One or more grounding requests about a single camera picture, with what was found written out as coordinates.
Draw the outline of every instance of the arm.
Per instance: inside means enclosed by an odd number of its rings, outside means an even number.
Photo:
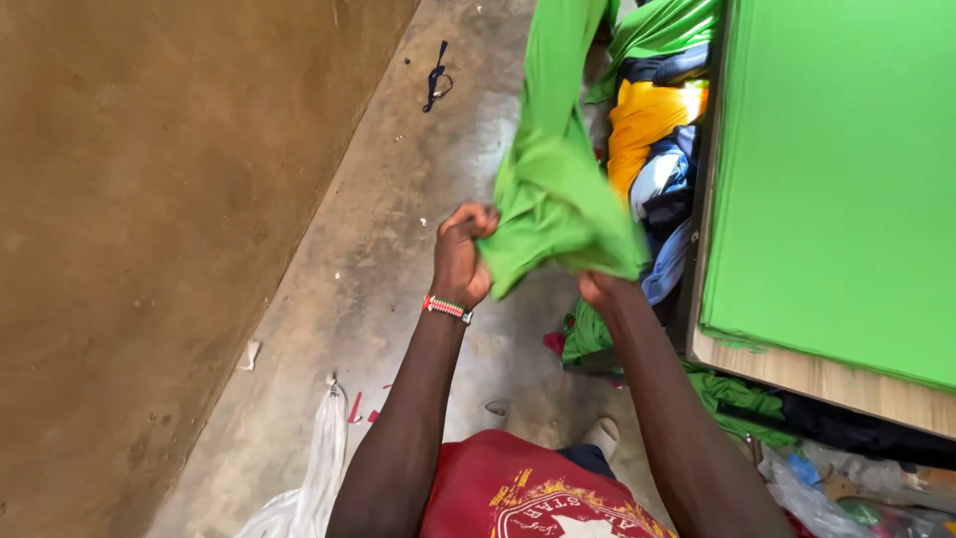
[[[792,536],[756,470],[706,413],[641,290],[596,273],[581,296],[604,318],[651,473],[681,536]]]
[[[491,279],[477,264],[474,238],[498,225],[492,209],[465,204],[439,227],[435,276],[428,295],[468,309],[488,293]],[[445,408],[458,351],[461,320],[423,310],[379,418],[349,463],[327,536],[418,534],[438,465]]]

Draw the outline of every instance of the graphic print on shirt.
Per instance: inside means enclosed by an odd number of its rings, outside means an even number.
[[[526,491],[531,469],[524,469],[512,486],[502,486],[489,505],[495,508],[491,538],[677,538],[638,505],[609,507],[594,491],[575,488],[564,479]]]

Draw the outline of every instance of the foot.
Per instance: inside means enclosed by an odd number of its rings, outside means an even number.
[[[608,417],[599,418],[595,425],[591,427],[584,439],[585,444],[593,444],[600,449],[606,461],[610,461],[614,456],[614,451],[618,448],[618,425]]]
[[[492,398],[482,404],[486,430],[504,430],[511,414],[511,402],[504,398]]]

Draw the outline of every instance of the yellow fabric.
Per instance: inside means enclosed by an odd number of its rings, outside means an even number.
[[[625,203],[631,182],[644,166],[651,145],[669,135],[674,127],[697,118],[704,102],[705,88],[666,88],[627,80],[620,85],[618,105],[610,114],[614,131],[608,140],[607,176],[611,189]]]

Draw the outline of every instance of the brown wall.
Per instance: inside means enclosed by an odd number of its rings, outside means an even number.
[[[417,0],[0,2],[0,536],[141,536]]]

